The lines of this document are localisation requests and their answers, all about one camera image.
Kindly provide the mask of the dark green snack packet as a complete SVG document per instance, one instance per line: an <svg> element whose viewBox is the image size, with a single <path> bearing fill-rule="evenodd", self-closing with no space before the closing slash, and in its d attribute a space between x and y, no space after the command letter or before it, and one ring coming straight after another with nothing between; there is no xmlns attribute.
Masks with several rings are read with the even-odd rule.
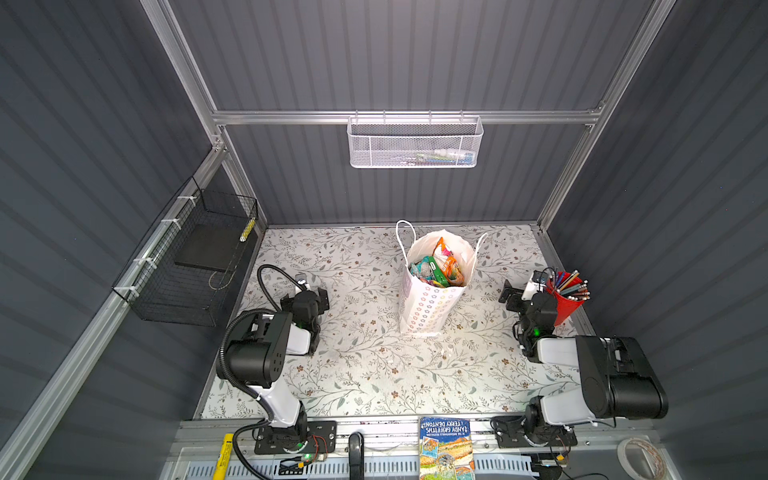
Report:
<svg viewBox="0 0 768 480"><path fill-rule="evenodd" d="M447 288L447 287L449 287L450 283L449 283L448 279L445 277L445 275L443 274L442 270L440 269L440 267L438 266L438 264L434 260L434 258L431 257L431 256L425 256L425 257L427 257L429 259L429 262L430 262L430 264L432 266L432 269L434 271L435 280L430 285L435 286L436 288Z"/></svg>

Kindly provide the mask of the white paper gift bag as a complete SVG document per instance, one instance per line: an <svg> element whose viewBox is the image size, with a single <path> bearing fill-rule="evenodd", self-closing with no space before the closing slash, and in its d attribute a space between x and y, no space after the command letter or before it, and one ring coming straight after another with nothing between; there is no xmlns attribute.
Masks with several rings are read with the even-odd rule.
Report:
<svg viewBox="0 0 768 480"><path fill-rule="evenodd" d="M414 235L406 246L400 229L406 227ZM472 244L445 229L422 236L415 235L413 225L399 220L395 235L404 258L400 331L405 335L439 334L465 290L471 284L479 250L487 235Z"/></svg>

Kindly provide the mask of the colourful book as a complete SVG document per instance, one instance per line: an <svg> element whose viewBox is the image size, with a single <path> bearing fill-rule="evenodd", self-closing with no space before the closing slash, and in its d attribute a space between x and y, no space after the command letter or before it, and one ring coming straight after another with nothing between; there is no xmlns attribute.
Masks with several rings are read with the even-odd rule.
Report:
<svg viewBox="0 0 768 480"><path fill-rule="evenodd" d="M474 480L470 422L459 418L421 417L419 462L421 480Z"/></svg>

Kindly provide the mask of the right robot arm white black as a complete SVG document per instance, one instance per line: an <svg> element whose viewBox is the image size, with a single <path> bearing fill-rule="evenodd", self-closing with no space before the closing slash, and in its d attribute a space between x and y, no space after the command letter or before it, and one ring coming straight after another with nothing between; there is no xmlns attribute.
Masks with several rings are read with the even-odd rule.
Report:
<svg viewBox="0 0 768 480"><path fill-rule="evenodd" d="M573 367L579 373L576 387L536 395L520 415L492 418L499 446L572 447L578 444L575 426L613 427L620 418L645 420L667 415L668 396L636 339L557 336L559 300L541 282L529 282L519 289L506 281L499 302L518 315L512 333L526 360Z"/></svg>

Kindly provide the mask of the orange Fox's packet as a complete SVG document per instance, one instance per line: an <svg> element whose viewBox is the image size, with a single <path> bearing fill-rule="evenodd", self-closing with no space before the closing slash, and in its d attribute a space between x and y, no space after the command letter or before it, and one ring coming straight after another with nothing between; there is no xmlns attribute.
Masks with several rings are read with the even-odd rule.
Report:
<svg viewBox="0 0 768 480"><path fill-rule="evenodd" d="M460 269L458 260L448 248L443 237L438 240L432 257L445 277L448 286L461 287L464 285L465 278Z"/></svg>

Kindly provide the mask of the red pencil cup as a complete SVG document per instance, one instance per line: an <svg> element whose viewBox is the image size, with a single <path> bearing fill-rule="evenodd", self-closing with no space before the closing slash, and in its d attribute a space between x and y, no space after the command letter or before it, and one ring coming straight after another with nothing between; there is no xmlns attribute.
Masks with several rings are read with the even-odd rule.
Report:
<svg viewBox="0 0 768 480"><path fill-rule="evenodd" d="M579 270L556 271L546 280L544 290L557 300L555 327L591 298L588 281L581 277Z"/></svg>

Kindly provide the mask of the teal snack packet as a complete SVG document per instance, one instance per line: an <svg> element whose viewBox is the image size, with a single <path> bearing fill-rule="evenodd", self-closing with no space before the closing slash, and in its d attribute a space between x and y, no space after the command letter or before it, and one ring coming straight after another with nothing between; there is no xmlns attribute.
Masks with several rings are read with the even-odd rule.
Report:
<svg viewBox="0 0 768 480"><path fill-rule="evenodd" d="M420 281L432 284L435 280L434 271L427 257L409 266L409 273Z"/></svg>

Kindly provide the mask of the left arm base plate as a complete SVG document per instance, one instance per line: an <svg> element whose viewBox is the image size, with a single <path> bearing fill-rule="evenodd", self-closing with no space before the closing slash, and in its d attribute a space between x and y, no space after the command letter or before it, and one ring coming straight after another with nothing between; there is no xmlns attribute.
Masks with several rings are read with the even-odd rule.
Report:
<svg viewBox="0 0 768 480"><path fill-rule="evenodd" d="M335 451L337 423L300 418L290 427L260 427L252 433L257 455L327 454Z"/></svg>

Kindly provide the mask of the yellow marker in basket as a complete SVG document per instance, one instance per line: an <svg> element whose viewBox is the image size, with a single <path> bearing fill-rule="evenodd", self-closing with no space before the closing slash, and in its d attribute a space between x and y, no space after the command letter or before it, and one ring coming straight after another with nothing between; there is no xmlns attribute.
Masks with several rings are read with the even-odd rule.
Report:
<svg viewBox="0 0 768 480"><path fill-rule="evenodd" d="M255 224L256 224L256 218L255 218L255 217L252 217L252 218L251 218L251 219L248 221L248 223L246 224L246 226L244 227L243 231L241 232L241 235L240 235L240 237L239 237L239 241L240 241L241 243L244 243L244 242L246 242L246 241L247 241L247 239L248 239L248 237L249 237L250 233L253 231L253 229L254 229L254 227L255 227Z"/></svg>

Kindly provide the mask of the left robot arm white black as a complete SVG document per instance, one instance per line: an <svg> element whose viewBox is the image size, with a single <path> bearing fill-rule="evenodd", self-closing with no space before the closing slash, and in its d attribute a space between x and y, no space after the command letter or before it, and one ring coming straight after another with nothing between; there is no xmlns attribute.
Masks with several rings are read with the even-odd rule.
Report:
<svg viewBox="0 0 768 480"><path fill-rule="evenodd" d="M310 355L319 341L319 317L330 307L323 288L281 300L282 309L241 312L227 326L215 360L216 375L265 411L264 425L280 433L308 432L305 407L282 378L289 356Z"/></svg>

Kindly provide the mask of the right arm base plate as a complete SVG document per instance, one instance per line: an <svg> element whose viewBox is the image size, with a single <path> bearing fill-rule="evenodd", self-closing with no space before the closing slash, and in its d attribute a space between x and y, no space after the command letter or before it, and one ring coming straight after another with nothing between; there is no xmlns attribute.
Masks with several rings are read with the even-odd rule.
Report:
<svg viewBox="0 0 768 480"><path fill-rule="evenodd" d="M542 423L539 420L528 421L523 415L492 417L490 426L501 448L565 447L568 449L578 445L573 430L565 426Z"/></svg>

